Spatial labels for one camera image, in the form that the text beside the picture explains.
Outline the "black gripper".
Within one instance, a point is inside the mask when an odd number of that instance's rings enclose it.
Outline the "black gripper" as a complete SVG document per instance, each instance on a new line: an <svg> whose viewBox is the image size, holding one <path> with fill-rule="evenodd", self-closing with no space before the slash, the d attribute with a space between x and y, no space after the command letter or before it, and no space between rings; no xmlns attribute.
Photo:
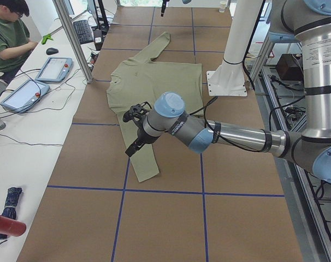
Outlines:
<svg viewBox="0 0 331 262"><path fill-rule="evenodd" d="M146 120L147 114L151 109L152 107L148 102L143 102L141 104L132 105L130 109L123 115L122 119L125 123L133 121L134 124L138 127L137 138L125 151L125 154L128 155L128 157L134 155L144 145L153 144L155 142L155 137L149 135L143 127L144 120Z"/></svg>

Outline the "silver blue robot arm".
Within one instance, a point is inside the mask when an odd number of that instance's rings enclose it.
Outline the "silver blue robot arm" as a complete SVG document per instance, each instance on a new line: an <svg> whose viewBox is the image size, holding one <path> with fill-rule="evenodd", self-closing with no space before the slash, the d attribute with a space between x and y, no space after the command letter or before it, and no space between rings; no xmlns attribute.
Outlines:
<svg viewBox="0 0 331 262"><path fill-rule="evenodd" d="M331 183L331 1L273 1L270 15L273 42L296 41L302 47L305 112L298 132L272 124L279 107L268 94L258 98L264 127L254 129L192 116L178 94L166 92L149 109L137 104L125 112L123 120L138 128L127 155L168 133L196 153L216 143L270 153Z"/></svg>

